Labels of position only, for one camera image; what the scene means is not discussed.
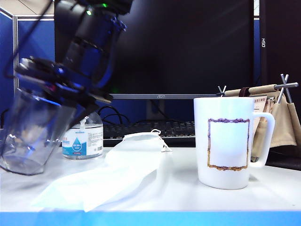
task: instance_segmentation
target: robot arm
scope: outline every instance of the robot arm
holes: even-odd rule
[[[60,0],[55,24],[72,38],[62,62],[24,58],[16,69],[18,78],[36,84],[49,98],[85,111],[70,127],[98,108],[96,100],[110,103],[103,87],[112,73],[114,49],[126,26],[118,15],[129,13],[133,0]]]

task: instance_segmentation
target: mug handle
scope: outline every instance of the mug handle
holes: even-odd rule
[[[265,138],[263,141],[262,152],[259,156],[259,160],[257,162],[251,162],[250,166],[253,167],[263,167],[267,162],[267,158],[269,155],[269,148],[273,136],[274,126],[275,126],[275,119],[274,116],[267,112],[253,112],[253,118],[256,117],[265,117],[268,121],[267,130],[265,134]]]

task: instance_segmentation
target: mask ear loop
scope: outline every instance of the mask ear loop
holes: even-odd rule
[[[159,136],[161,134],[161,131],[158,129],[153,129],[151,131],[151,133],[156,133]],[[159,136],[159,140],[161,140],[161,142],[163,144],[161,152],[172,152],[173,151],[170,147],[168,147],[168,145],[165,143],[165,141],[162,139],[162,137]]]

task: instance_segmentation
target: monitor brand logo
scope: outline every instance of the monitor brand logo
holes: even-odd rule
[[[261,46],[265,48],[265,39],[261,39]]]

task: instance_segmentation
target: black keyboard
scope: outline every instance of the black keyboard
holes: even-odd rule
[[[140,132],[161,131],[160,136],[170,147],[195,147],[194,122],[149,121],[129,125],[103,125],[103,145],[112,147],[122,141],[124,135]]]

